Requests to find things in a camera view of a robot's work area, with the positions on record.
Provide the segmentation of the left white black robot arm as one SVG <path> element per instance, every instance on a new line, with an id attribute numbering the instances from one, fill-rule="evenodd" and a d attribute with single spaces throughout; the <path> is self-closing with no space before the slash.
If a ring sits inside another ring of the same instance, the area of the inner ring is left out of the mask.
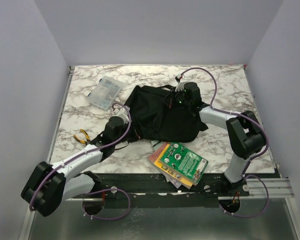
<path id="1" fill-rule="evenodd" d="M 104 131 L 78 153 L 54 164 L 45 161 L 37 164 L 20 194 L 29 209 L 47 217 L 71 197 L 81 194 L 97 197 L 101 185 L 82 172 L 111 156 L 116 145 L 124 141 L 130 126 L 128 116 L 113 116 Z"/>

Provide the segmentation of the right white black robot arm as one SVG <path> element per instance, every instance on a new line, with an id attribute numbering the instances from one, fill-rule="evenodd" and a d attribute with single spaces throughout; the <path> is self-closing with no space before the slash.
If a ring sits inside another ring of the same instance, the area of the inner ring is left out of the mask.
<path id="1" fill-rule="evenodd" d="M 231 196 L 237 192 L 238 183 L 244 179 L 243 175 L 250 162 L 264 154 L 262 149 L 268 150 L 268 137 L 251 110 L 239 113 L 217 109 L 211 103 L 202 102 L 200 89 L 195 82 L 178 80 L 177 83 L 174 90 L 176 95 L 190 100 L 190 105 L 199 109 L 198 115 L 202 123 L 227 130 L 233 154 L 223 173 L 225 180 L 220 183 L 220 191 Z"/>

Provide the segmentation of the black student backpack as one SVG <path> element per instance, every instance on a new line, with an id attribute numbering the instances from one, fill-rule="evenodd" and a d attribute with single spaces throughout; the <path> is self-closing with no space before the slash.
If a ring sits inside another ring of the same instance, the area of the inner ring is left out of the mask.
<path id="1" fill-rule="evenodd" d="M 175 88 L 136 86 L 125 106 L 129 107 L 131 126 L 123 138 L 128 143 L 139 140 L 189 143 L 199 132 L 208 130 L 201 122 L 199 109 L 174 106 Z"/>

